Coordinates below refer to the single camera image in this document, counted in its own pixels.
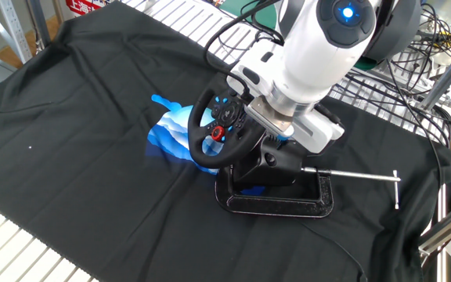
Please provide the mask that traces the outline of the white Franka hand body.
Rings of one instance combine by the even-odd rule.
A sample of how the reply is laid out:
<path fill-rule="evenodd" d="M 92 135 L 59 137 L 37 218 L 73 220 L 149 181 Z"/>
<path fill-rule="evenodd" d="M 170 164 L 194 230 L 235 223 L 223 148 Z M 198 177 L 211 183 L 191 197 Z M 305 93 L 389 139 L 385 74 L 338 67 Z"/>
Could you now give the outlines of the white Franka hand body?
<path fill-rule="evenodd" d="M 247 114 L 279 139 L 292 139 L 311 153 L 322 152 L 345 130 L 331 114 L 316 109 L 336 81 L 321 78 L 323 72 L 311 68 L 332 59 L 337 50 L 328 44 L 255 43 L 232 69 L 254 97 L 245 106 Z"/>

